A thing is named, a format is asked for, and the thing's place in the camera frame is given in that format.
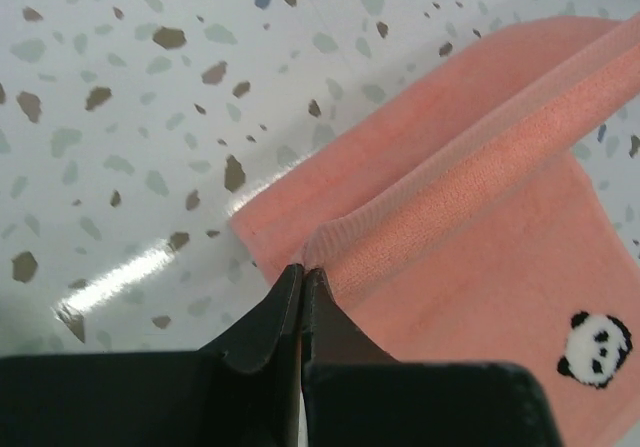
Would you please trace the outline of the pink panda towel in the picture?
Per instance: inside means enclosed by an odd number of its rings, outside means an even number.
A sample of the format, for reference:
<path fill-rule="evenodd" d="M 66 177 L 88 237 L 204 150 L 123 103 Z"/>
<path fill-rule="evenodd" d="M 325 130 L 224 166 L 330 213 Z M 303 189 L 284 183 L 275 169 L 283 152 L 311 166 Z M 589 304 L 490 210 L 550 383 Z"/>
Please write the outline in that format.
<path fill-rule="evenodd" d="M 326 271 L 402 360 L 504 360 L 569 446 L 639 417 L 639 269 L 571 149 L 639 92 L 639 21 L 475 41 L 258 194 L 231 227 L 264 277 Z"/>

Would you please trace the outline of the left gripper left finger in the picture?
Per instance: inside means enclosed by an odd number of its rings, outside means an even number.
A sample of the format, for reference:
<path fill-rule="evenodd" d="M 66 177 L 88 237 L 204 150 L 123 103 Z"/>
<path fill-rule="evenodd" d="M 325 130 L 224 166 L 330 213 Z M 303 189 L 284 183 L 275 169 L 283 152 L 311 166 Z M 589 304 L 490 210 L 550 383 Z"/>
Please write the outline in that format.
<path fill-rule="evenodd" d="M 294 446 L 304 270 L 193 351 L 12 356 L 5 446 Z"/>

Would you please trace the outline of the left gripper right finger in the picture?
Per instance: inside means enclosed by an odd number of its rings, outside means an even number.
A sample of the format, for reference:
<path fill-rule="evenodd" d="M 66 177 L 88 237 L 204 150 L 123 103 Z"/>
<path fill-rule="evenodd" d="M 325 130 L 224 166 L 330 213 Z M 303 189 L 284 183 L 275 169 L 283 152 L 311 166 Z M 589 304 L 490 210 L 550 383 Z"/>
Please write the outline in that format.
<path fill-rule="evenodd" d="M 305 278 L 302 392 L 311 446 L 560 446 L 541 385 L 504 362 L 404 363 Z"/>

